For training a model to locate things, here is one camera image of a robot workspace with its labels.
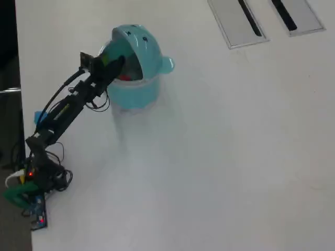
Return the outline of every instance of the black cable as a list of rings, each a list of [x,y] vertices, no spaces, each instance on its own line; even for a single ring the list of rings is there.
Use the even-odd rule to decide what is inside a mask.
[[[88,109],[92,110],[92,111],[95,111],[95,112],[103,112],[103,111],[106,111],[106,110],[109,108],[109,106],[110,106],[110,99],[109,99],[109,95],[107,94],[107,92],[106,92],[106,95],[107,95],[107,100],[108,100],[108,106],[106,107],[106,109],[101,110],[101,111],[98,111],[98,110],[96,110],[96,109],[94,109],[94,108],[92,108],[92,107],[90,107],[90,106],[88,106],[88,105],[86,105],[86,107],[87,107]]]
[[[66,182],[66,186],[65,186],[65,187],[56,189],[56,191],[58,191],[58,192],[65,191],[65,190],[68,188],[68,186],[70,185],[70,183],[71,183],[71,181],[72,181],[72,178],[73,178],[73,173],[72,173],[72,171],[65,169],[64,172],[65,172],[65,175],[70,174],[70,178],[69,178],[69,180]]]
[[[58,141],[57,141],[55,144],[60,144],[60,145],[62,146],[62,149],[63,149],[63,157],[62,157],[61,162],[63,162],[64,157],[65,157],[65,155],[64,155],[64,145],[63,145],[61,142],[58,142]]]
[[[51,99],[49,100],[49,102],[47,103],[47,105],[44,107],[43,111],[41,112],[38,120],[37,120],[37,123],[36,123],[36,129],[35,129],[35,132],[37,131],[37,127],[38,125],[40,124],[41,120],[42,120],[42,117],[43,115],[46,113],[47,109],[49,108],[49,106],[51,105],[51,103],[54,101],[54,99],[56,98],[56,96],[68,85],[70,85],[76,78],[78,78],[80,75],[84,74],[85,71],[79,67],[79,70],[74,73],[71,77],[69,77],[65,82],[64,84],[57,90],[57,92],[51,97]]]
[[[108,94],[107,94],[107,91],[106,91],[106,100],[101,106],[99,106],[97,108],[94,108],[94,107],[91,107],[88,104],[86,104],[86,107],[91,109],[91,110],[97,110],[97,109],[103,108],[107,104],[107,101],[108,101]]]
[[[57,103],[55,103],[50,110],[48,111],[48,113],[50,113],[58,104],[60,103],[60,101],[58,101]]]
[[[59,159],[59,157],[57,156],[57,155],[55,155],[54,153],[52,153],[52,152],[49,152],[49,151],[46,151],[46,153],[50,156],[53,156],[53,157],[55,157],[56,159],[57,159],[57,161],[58,161],[58,164],[59,165],[61,165],[61,160]]]

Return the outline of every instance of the white table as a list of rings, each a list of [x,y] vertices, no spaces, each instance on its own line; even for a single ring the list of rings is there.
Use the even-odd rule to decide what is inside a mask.
[[[151,110],[85,109],[60,138],[74,178],[33,250],[334,250],[335,4],[309,2],[327,31],[289,38],[250,0],[271,41],[229,50],[206,0],[17,0],[26,136],[113,27],[176,62]]]

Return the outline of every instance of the teal lid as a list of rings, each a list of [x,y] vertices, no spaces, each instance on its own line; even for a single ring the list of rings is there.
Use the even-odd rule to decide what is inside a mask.
[[[155,37],[142,25],[122,25],[112,31],[112,40],[100,51],[103,60],[110,61],[123,55],[137,56],[144,79],[173,71],[174,62],[163,56]]]

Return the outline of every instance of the teal container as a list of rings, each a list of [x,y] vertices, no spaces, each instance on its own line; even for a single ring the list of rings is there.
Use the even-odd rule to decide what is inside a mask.
[[[111,104],[120,111],[139,111],[159,96],[160,74],[173,71],[174,62],[163,56],[155,37],[141,25],[122,25],[112,31],[112,40],[100,50],[103,61],[126,58],[119,79],[107,89]]]

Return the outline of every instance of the white cable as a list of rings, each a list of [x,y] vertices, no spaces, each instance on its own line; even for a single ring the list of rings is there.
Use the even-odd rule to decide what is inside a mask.
[[[19,176],[24,175],[24,174],[25,174],[25,170],[24,170],[24,169],[21,169],[21,170],[15,172],[15,173],[9,175],[9,176],[6,178],[6,180],[5,180],[5,186],[8,188],[8,181],[9,181],[9,179],[11,179],[11,178],[13,178],[13,177],[19,177]]]

